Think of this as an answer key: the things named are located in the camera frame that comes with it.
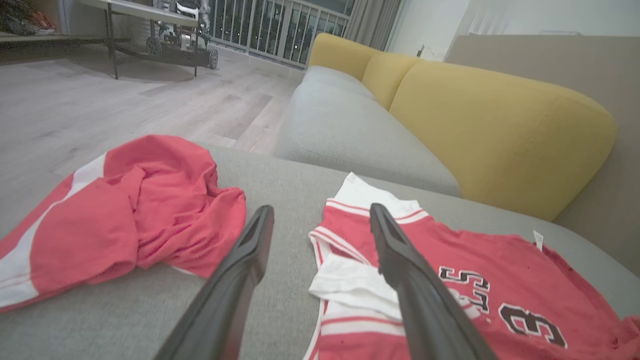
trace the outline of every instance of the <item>jersey number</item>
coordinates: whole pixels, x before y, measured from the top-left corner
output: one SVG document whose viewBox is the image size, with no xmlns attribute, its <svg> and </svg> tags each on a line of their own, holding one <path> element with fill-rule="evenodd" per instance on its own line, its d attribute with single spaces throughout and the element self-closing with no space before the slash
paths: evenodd
<svg viewBox="0 0 640 360">
<path fill-rule="evenodd" d="M 489 313 L 489 295 L 487 294 L 487 292 L 489 292 L 490 284 L 487 280 L 484 279 L 484 277 L 482 277 L 482 275 L 473 271 L 460 270 L 458 276 L 456 276 L 456 271 L 452 268 L 447 268 L 446 266 L 441 266 L 439 270 L 440 278 L 443 281 L 468 284 L 469 280 L 473 279 L 475 298 L 466 298 L 468 298 L 469 302 L 478 307 L 483 313 Z"/>
<path fill-rule="evenodd" d="M 560 329 L 544 316 L 509 304 L 502 304 L 499 311 L 500 317 L 504 320 L 504 323 L 507 324 L 511 332 L 524 336 L 527 336 L 527 334 L 543 336 L 541 329 L 546 328 L 548 334 L 545 335 L 545 339 L 547 339 L 548 342 L 567 348 L 566 341 L 562 333 L 560 333 Z"/>
</svg>

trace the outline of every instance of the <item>gray curtain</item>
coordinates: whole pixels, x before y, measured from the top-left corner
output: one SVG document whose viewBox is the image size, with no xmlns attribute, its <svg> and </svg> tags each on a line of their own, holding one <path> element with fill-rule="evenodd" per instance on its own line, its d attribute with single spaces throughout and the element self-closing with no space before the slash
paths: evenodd
<svg viewBox="0 0 640 360">
<path fill-rule="evenodd" d="M 370 46 L 383 0 L 356 0 L 344 37 Z"/>
<path fill-rule="evenodd" d="M 391 29 L 394 27 L 398 9 L 400 9 L 400 0 L 384 0 L 369 46 L 374 49 L 385 50 Z"/>
</svg>

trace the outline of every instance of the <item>fabric upholstery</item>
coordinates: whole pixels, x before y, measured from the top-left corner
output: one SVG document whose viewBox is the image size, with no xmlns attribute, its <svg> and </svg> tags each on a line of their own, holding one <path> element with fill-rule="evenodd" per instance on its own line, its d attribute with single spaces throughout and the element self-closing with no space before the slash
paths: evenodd
<svg viewBox="0 0 640 360">
<path fill-rule="evenodd" d="M 389 110 L 404 75 L 418 61 L 423 60 L 403 54 L 375 54 L 369 60 L 362 84 L 371 90 L 383 108 Z"/>
<path fill-rule="evenodd" d="M 267 271 L 253 293 L 240 358 L 301 359 L 319 308 L 318 300 L 307 293 L 316 273 L 307 233 L 322 221 L 324 202 L 337 193 L 347 173 L 220 147 L 212 147 L 211 153 L 218 164 L 219 185 L 244 189 L 249 214 L 263 204 L 275 209 Z M 536 230 L 619 316 L 640 311 L 640 279 L 569 230 L 476 202 L 364 180 L 400 199 L 418 200 L 453 229 L 519 234 L 529 241 Z M 37 204 L 40 199 L 25 201 Z M 0 314 L 0 357 L 152 359 L 203 283 L 160 265 Z"/>
<path fill-rule="evenodd" d="M 328 67 L 312 66 L 308 68 L 302 83 L 324 84 L 368 99 L 376 99 L 376 96 L 369 89 L 362 86 L 359 80 L 342 71 L 329 69 Z"/>
<path fill-rule="evenodd" d="M 434 61 L 407 72 L 390 112 L 465 199 L 546 220 L 587 185 L 616 135 L 611 114 L 576 91 Z"/>
<path fill-rule="evenodd" d="M 275 154 L 460 194 L 455 178 L 440 160 L 375 100 L 322 83 L 304 81 L 294 92 Z"/>
<path fill-rule="evenodd" d="M 381 51 L 327 33 L 316 36 L 308 66 L 324 66 L 362 80 L 371 56 Z"/>
</svg>

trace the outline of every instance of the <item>metal railing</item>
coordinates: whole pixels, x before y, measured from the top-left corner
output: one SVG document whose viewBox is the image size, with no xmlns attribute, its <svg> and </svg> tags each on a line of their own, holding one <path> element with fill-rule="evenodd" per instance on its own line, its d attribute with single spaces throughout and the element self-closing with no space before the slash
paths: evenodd
<svg viewBox="0 0 640 360">
<path fill-rule="evenodd" d="M 302 0 L 211 0 L 214 41 L 267 58 L 305 67 L 319 33 L 343 37 L 351 13 Z"/>
</svg>

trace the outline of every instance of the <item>laminate flooring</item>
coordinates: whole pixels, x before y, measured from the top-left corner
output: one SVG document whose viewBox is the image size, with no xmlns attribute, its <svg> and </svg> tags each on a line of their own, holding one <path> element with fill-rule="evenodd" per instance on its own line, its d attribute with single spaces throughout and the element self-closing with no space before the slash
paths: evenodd
<svg viewBox="0 0 640 360">
<path fill-rule="evenodd" d="M 0 52 L 0 239 L 62 179 L 129 140 L 168 134 L 271 154 L 300 81 L 220 58 L 180 67 L 99 45 Z"/>
</svg>

